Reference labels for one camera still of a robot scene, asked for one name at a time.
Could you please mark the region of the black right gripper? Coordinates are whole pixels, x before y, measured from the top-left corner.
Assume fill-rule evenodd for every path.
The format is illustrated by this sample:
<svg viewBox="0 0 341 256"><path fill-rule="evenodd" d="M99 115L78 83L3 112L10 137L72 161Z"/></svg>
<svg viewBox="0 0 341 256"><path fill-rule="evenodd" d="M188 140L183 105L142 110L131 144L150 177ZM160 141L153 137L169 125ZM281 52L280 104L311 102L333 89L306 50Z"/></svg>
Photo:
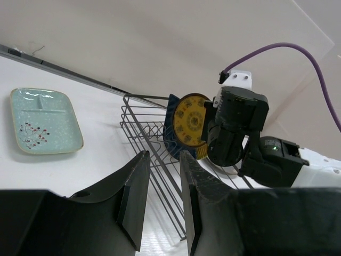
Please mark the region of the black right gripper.
<svg viewBox="0 0 341 256"><path fill-rule="evenodd" d="M252 156L262 161L259 150L260 133L269 112L268 99L263 94L236 87L223 86L206 108L201 139L207 143L208 158L215 165L237 164L246 153L242 146L249 138Z"/></svg>

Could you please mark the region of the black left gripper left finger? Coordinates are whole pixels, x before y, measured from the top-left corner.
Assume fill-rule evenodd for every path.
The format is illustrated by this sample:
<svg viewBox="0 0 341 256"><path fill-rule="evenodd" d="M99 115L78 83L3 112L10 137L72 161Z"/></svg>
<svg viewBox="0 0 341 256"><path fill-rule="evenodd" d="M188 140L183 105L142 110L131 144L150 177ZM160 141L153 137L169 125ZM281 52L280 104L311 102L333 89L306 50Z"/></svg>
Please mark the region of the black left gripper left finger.
<svg viewBox="0 0 341 256"><path fill-rule="evenodd" d="M70 197L1 191L1 255L135 255L141 249L150 154Z"/></svg>

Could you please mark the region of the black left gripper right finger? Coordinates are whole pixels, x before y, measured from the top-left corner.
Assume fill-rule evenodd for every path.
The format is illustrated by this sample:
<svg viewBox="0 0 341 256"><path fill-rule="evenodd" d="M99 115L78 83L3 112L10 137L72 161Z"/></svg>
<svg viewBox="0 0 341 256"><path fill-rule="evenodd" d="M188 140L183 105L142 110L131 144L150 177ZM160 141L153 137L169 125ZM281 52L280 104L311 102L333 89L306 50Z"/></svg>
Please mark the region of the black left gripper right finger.
<svg viewBox="0 0 341 256"><path fill-rule="evenodd" d="M189 255L340 255L340 189L233 189L180 154Z"/></svg>

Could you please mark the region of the yellow woven round plate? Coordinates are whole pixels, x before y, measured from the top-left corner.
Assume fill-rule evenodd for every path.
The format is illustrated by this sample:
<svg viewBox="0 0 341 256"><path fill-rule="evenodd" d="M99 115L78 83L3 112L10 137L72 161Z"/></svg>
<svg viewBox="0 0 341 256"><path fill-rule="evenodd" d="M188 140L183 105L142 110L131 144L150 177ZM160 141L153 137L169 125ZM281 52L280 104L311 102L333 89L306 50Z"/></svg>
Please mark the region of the yellow woven round plate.
<svg viewBox="0 0 341 256"><path fill-rule="evenodd" d="M202 160L205 159L208 156L207 153L207 144L203 144L202 146L196 148L196 159L197 160Z"/></svg>

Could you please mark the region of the dark blue plate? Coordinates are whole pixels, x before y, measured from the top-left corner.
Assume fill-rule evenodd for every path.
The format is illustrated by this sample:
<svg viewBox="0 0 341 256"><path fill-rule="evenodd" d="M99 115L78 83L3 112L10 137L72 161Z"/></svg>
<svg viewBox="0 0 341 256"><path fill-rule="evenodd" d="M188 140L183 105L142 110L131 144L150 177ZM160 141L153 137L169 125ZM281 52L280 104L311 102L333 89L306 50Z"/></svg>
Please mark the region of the dark blue plate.
<svg viewBox="0 0 341 256"><path fill-rule="evenodd" d="M196 159L197 153L196 150L193 148L189 148L186 146L183 146L176 138L174 129L173 129L173 113L175 110L176 105L180 101L180 98L170 94L168 98L168 105L166 109L166 115L165 115L165 121L163 126L163 142L167 149L167 151L170 153L170 155L176 159L179 160L180 158L180 152L184 150L188 150L189 153Z"/></svg>

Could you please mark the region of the light green rectangular plate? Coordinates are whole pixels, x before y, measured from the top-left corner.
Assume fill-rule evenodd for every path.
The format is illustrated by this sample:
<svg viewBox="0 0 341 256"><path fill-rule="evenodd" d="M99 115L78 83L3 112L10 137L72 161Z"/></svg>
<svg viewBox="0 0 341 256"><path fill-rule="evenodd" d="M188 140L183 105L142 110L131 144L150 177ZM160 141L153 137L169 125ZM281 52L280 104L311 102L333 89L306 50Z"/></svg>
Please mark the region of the light green rectangular plate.
<svg viewBox="0 0 341 256"><path fill-rule="evenodd" d="M55 90L17 88L10 93L14 133L27 154L79 151L84 139L69 97Z"/></svg>

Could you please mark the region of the yellow brown patterned plate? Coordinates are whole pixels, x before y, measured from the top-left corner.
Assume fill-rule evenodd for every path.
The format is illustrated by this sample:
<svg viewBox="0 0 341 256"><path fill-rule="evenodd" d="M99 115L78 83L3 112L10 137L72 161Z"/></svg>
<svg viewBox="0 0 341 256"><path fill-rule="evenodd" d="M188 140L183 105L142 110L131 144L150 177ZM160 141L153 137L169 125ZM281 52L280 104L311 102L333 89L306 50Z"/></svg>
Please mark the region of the yellow brown patterned plate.
<svg viewBox="0 0 341 256"><path fill-rule="evenodd" d="M172 126L175 137L182 145L199 148L205 144L201 135L206 114L204 103L207 100L209 99L203 94L190 93L176 104Z"/></svg>

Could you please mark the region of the grey reindeer plate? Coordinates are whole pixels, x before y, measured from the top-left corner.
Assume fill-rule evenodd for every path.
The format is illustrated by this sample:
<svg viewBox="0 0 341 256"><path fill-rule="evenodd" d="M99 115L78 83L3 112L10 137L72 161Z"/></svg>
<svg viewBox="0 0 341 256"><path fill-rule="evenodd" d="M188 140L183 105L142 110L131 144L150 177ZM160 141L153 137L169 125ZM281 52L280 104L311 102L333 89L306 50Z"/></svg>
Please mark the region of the grey reindeer plate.
<svg viewBox="0 0 341 256"><path fill-rule="evenodd" d="M237 175L237 170L233 166L221 167L212 163L209 158L198 160L198 163L207 171L221 175Z"/></svg>

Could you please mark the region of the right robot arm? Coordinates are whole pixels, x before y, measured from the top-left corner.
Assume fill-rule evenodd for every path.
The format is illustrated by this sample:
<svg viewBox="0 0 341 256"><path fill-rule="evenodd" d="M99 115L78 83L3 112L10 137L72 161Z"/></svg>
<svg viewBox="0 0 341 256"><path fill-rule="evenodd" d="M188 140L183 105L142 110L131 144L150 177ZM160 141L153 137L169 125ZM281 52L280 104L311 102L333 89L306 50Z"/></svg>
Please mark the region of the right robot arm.
<svg viewBox="0 0 341 256"><path fill-rule="evenodd" d="M223 86L204 107L201 138L213 164L229 167L239 163L238 176L269 188L340 187L340 161L294 142L261 136L269 111L266 96Z"/></svg>

